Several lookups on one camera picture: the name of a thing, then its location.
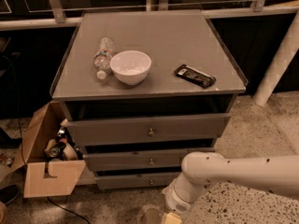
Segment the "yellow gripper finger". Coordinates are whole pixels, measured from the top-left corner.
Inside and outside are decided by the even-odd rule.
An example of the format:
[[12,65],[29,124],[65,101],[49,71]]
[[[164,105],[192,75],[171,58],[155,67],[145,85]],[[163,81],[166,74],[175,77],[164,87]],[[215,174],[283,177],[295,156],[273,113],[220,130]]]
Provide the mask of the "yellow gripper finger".
[[181,217],[173,212],[164,213],[162,224],[181,224]]

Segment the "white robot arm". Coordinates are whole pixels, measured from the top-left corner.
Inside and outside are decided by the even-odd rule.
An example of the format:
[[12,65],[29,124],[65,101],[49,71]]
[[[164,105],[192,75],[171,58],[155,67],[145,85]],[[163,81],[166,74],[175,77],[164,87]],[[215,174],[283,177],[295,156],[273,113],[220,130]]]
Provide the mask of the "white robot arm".
[[179,176],[163,190],[162,224],[181,224],[181,216],[220,182],[298,199],[299,156],[226,159],[219,153],[192,152],[182,160]]

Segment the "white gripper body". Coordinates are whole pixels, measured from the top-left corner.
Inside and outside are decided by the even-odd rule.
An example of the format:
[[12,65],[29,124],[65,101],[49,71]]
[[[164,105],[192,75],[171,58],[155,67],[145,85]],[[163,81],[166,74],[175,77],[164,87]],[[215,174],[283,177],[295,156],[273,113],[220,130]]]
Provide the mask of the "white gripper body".
[[165,197],[166,208],[178,215],[183,215],[193,207],[191,201],[192,186],[183,185],[175,187],[170,184],[163,189],[163,195]]

